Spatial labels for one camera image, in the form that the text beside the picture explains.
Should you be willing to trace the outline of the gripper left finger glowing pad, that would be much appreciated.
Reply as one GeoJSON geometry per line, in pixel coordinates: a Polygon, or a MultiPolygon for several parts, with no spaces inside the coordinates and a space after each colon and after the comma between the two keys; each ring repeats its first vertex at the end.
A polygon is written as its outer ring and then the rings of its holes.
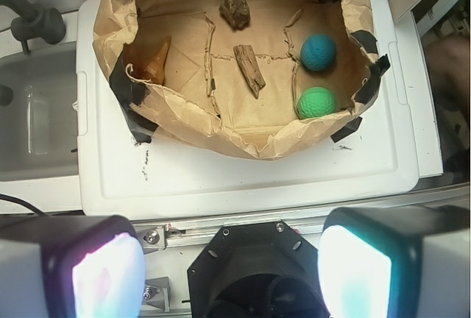
{"type": "Polygon", "coordinates": [[[2,216],[2,317],[137,317],[144,251],[123,216],[2,216]]]}

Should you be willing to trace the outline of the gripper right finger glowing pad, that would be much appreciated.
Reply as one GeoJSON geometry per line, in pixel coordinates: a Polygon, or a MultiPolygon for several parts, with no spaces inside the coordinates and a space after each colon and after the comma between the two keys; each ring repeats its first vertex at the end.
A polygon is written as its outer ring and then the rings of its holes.
{"type": "Polygon", "coordinates": [[[332,317],[469,317],[470,210],[336,208],[317,266],[332,317]]]}

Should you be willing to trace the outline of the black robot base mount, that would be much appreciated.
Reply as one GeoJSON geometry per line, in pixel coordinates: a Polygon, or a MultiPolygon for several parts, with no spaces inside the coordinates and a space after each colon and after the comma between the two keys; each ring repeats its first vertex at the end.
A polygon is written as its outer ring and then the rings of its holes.
{"type": "Polygon", "coordinates": [[[193,317],[329,317],[318,250],[285,222],[221,227],[187,270],[193,317]]]}

